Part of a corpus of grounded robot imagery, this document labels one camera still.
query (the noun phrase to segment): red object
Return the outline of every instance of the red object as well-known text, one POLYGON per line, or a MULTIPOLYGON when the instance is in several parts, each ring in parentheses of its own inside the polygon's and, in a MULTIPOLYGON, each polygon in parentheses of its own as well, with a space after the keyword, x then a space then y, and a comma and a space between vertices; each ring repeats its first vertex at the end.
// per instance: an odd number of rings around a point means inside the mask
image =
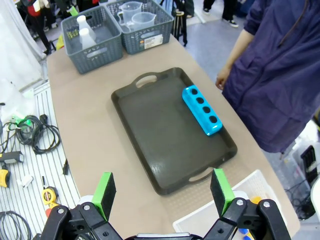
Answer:
POLYGON ((47 210, 45 210, 45 215, 47 218, 49 217, 51 210, 52 210, 51 208, 48 208, 47 210))
POLYGON ((32 17, 39 17, 41 15, 41 11, 35 11, 34 6, 28 6, 27 10, 32 17))

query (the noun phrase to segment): bolt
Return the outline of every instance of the bolt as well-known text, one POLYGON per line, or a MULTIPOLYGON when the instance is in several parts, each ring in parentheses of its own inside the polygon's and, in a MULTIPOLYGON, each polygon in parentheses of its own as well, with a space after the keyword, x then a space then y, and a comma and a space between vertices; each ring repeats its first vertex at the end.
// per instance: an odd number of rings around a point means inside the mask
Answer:
POLYGON ((263 203, 263 206, 266 207, 266 208, 268 208, 268 207, 270 207, 270 203, 269 203, 268 201, 265 201, 265 202, 263 203))
POLYGON ((239 206, 244 204, 244 201, 242 201, 241 199, 239 199, 238 201, 236 201, 236 204, 238 204, 239 206))

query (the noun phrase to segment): measuring cup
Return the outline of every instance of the measuring cup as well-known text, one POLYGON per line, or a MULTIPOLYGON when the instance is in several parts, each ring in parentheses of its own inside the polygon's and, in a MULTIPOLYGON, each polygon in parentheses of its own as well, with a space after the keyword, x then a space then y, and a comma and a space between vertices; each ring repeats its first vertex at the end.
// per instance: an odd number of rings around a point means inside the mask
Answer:
POLYGON ((141 12, 142 2, 128 1, 122 4, 119 8, 122 11, 118 12, 117 16, 119 17, 119 24, 123 26, 131 21, 131 18, 133 17, 133 15, 141 12))
POLYGON ((151 12, 143 11, 138 12, 132 17, 132 26, 130 26, 134 31, 140 29, 146 29, 155 25, 156 14, 151 12))

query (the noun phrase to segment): hand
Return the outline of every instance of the hand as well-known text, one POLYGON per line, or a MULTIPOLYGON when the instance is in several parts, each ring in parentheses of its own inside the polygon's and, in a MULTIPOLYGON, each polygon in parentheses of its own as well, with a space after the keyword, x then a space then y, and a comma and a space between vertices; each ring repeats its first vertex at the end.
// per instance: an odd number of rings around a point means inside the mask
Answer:
POLYGON ((215 85, 218 89, 223 90, 224 86, 227 82, 227 79, 229 77, 231 68, 224 66, 221 71, 218 73, 218 75, 216 76, 216 81, 215 81, 215 85))

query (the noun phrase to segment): white curtain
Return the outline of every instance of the white curtain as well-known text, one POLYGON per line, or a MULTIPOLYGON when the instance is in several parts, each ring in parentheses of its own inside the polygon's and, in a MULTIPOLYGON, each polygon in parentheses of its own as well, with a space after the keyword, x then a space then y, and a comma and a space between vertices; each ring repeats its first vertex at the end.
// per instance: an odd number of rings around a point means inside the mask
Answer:
POLYGON ((39 62, 46 55, 31 37, 13 0, 0 0, 0 56, 0 78, 18 90, 43 78, 39 62))

